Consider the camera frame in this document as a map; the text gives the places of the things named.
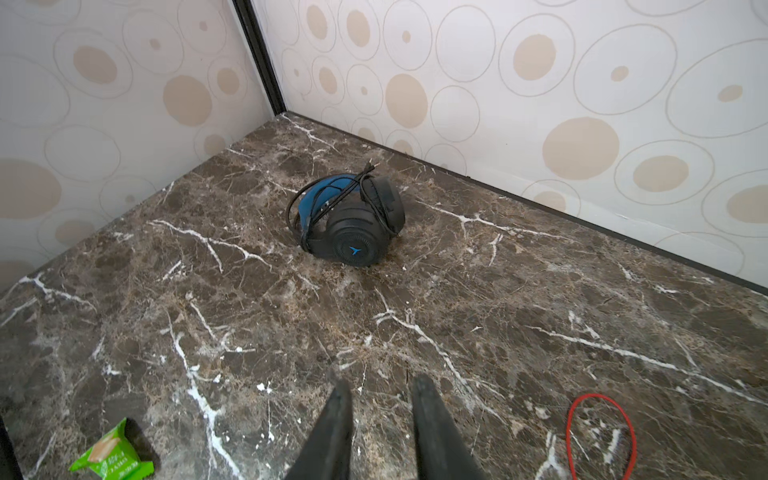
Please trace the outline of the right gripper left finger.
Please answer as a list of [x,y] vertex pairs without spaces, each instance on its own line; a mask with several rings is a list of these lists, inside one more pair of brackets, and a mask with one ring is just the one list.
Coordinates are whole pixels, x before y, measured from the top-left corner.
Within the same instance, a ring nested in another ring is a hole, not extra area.
[[339,380],[285,479],[349,479],[353,432],[350,385]]

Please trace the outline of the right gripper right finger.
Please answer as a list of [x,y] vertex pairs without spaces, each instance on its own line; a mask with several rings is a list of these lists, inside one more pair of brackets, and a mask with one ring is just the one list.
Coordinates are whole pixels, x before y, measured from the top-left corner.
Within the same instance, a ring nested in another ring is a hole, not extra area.
[[434,382],[425,374],[411,383],[419,479],[484,479]]

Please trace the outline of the black blue headphones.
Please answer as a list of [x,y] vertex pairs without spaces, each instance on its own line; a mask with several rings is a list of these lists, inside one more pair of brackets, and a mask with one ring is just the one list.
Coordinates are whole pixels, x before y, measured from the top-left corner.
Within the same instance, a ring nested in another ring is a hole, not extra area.
[[373,174],[328,175],[306,184],[288,202],[284,218],[295,242],[316,258],[352,267],[379,263],[406,223],[397,188]]

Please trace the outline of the green snack packet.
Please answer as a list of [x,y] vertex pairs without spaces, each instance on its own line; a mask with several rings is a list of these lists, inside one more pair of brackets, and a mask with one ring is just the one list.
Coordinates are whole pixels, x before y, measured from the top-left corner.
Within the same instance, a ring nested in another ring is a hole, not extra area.
[[69,467],[70,472],[88,469],[99,479],[139,480],[155,473],[150,460],[142,460],[126,436],[127,418],[105,433]]

